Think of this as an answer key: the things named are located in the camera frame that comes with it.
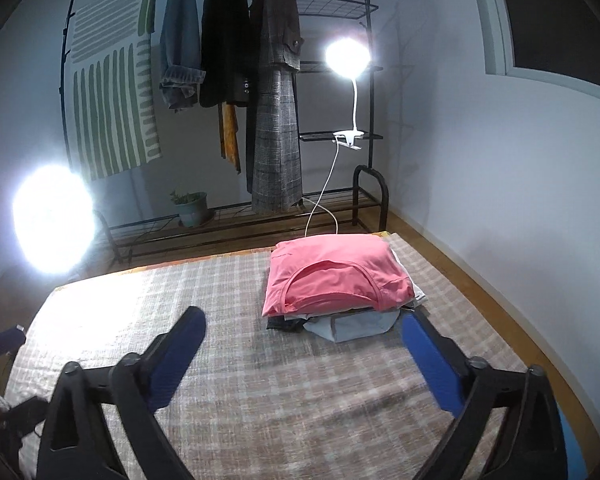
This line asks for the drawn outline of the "blue denim jacket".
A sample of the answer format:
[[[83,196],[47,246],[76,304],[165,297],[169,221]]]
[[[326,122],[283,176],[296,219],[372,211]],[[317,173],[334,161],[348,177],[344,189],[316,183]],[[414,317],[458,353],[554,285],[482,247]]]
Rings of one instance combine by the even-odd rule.
[[[159,89],[169,110],[198,102],[206,72],[201,68],[197,0],[166,0],[160,35]]]

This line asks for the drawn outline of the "dark green folded garment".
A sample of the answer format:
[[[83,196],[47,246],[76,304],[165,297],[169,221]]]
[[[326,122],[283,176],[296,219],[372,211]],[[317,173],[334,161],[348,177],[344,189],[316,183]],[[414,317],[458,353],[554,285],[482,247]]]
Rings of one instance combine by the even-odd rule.
[[[316,322],[317,320],[317,316],[310,316],[309,318],[294,318],[291,316],[290,318],[286,318],[285,315],[276,315],[268,318],[266,328],[283,333],[299,333],[304,330],[306,324]]]

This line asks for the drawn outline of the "white folded garment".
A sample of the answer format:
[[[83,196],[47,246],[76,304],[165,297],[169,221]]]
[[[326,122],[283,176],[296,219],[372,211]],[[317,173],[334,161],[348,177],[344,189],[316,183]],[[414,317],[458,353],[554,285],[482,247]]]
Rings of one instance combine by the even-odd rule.
[[[407,271],[406,266],[404,266],[404,264],[402,263],[402,261],[400,260],[400,258],[398,256],[398,254],[396,253],[396,251],[394,249],[391,249],[391,252],[392,252],[393,258],[394,258],[394,260],[396,260],[396,263],[398,264],[398,266],[400,266],[402,271],[410,279],[412,289],[414,292],[414,298],[411,300],[408,300],[407,303],[405,304],[405,307],[407,307],[409,309],[416,309],[416,308],[420,307],[427,300],[427,296],[424,293],[424,291],[415,283],[414,278],[411,277],[410,272]]]

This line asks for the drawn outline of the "potted green plant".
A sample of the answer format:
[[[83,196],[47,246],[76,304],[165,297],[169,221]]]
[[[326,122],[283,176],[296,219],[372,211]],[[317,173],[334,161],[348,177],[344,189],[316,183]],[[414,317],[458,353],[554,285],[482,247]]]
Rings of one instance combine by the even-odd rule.
[[[186,228],[198,228],[211,218],[205,192],[178,194],[172,191],[170,200],[176,208],[182,225]]]

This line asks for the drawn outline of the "grey plaid coat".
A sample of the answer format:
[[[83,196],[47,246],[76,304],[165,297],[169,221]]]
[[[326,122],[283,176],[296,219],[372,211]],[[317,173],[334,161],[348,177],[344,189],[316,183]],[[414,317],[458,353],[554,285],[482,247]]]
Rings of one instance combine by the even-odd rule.
[[[252,97],[247,112],[247,182],[252,208],[290,209],[302,199],[297,100],[301,37],[297,0],[252,0]]]

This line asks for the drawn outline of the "black metal clothes rack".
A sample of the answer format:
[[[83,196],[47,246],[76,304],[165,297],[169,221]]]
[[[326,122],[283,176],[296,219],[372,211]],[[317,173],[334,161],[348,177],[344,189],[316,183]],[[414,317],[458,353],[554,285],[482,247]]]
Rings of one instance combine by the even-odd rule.
[[[90,181],[162,156],[155,99],[218,112],[221,153],[247,179],[236,228],[322,212],[302,188],[301,143],[371,150],[372,128],[303,133],[297,78],[305,16],[372,24],[372,0],[95,0],[67,13],[59,99],[70,166]]]

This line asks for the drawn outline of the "light blue folded garment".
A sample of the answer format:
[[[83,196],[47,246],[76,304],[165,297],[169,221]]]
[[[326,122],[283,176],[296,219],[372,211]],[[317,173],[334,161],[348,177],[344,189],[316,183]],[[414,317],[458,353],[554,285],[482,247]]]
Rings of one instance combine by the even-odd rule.
[[[399,318],[399,310],[355,310],[309,318],[303,328],[315,336],[340,344],[385,334]]]

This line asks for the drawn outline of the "black hanging jacket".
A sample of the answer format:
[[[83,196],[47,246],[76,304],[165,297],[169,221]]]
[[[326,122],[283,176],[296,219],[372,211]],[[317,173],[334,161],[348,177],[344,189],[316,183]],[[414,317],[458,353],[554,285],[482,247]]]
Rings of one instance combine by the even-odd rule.
[[[199,95],[202,107],[248,104],[248,22],[248,0],[204,0],[201,69],[206,74]]]

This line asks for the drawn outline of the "orange floral bed sheet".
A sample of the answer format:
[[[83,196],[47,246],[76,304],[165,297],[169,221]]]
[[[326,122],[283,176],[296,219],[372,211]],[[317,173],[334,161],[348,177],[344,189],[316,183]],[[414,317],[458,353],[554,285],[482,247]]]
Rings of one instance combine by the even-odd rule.
[[[133,257],[130,263],[124,266],[119,264],[116,271],[131,271],[152,266],[168,266],[181,261],[197,261],[225,254],[248,254],[248,252],[265,252],[272,249],[283,240],[294,240],[302,237],[300,231],[275,233],[272,235],[254,236],[242,240],[219,240],[207,245],[187,247],[173,252],[160,252],[160,254]]]

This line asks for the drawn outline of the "orange hanging scarf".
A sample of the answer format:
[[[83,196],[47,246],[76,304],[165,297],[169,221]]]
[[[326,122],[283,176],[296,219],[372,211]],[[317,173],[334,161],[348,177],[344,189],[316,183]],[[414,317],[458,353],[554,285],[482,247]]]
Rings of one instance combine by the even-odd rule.
[[[239,130],[237,114],[233,104],[223,102],[218,105],[220,153],[222,159],[227,160],[240,174],[242,164],[239,157],[237,133]]]

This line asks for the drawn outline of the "plaid beige blanket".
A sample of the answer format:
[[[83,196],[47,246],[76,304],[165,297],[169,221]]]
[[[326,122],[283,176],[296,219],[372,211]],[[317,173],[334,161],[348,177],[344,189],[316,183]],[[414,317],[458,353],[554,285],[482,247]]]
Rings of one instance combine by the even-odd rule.
[[[451,417],[398,328],[342,342],[269,330],[268,252],[120,272],[59,287],[19,350],[6,400],[49,398],[70,361],[141,352],[196,306],[207,335],[156,417],[198,479],[408,479]]]

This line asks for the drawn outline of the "pink t-shirt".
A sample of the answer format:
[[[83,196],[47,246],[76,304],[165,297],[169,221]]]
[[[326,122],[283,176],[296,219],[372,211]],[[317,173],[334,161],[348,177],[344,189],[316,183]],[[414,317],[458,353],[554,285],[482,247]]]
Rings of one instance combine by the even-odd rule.
[[[262,314],[386,312],[413,298],[411,281],[383,237],[313,235],[280,242],[271,252]]]

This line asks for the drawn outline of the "green striped wall cloth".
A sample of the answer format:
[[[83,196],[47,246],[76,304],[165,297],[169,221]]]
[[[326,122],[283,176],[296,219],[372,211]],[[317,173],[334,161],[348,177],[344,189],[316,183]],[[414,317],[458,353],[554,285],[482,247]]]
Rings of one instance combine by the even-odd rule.
[[[161,156],[151,77],[156,0],[95,0],[68,28],[70,154],[87,181]]]

